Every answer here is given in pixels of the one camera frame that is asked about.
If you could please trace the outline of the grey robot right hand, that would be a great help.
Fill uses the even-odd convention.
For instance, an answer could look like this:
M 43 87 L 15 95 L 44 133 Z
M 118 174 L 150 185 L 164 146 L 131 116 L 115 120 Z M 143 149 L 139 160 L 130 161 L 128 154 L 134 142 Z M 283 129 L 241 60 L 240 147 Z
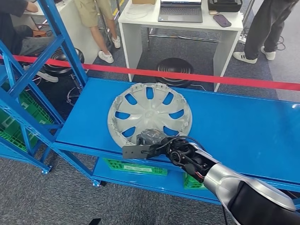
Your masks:
M 153 145 L 166 138 L 164 132 L 156 128 L 148 128 L 136 136 L 136 145 Z

